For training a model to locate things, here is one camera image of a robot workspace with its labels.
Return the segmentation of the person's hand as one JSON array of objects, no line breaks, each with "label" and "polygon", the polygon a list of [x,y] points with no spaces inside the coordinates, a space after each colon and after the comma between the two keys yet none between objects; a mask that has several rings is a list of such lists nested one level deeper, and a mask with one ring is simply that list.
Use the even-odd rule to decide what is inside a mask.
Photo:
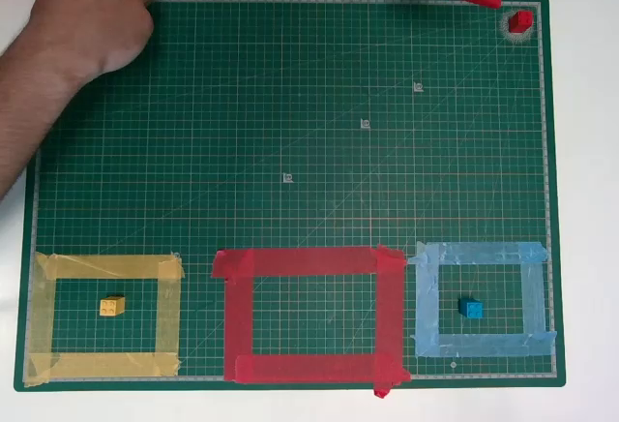
[{"label": "person's hand", "polygon": [[152,0],[35,0],[28,43],[70,78],[88,82],[130,64],[150,39]]}]

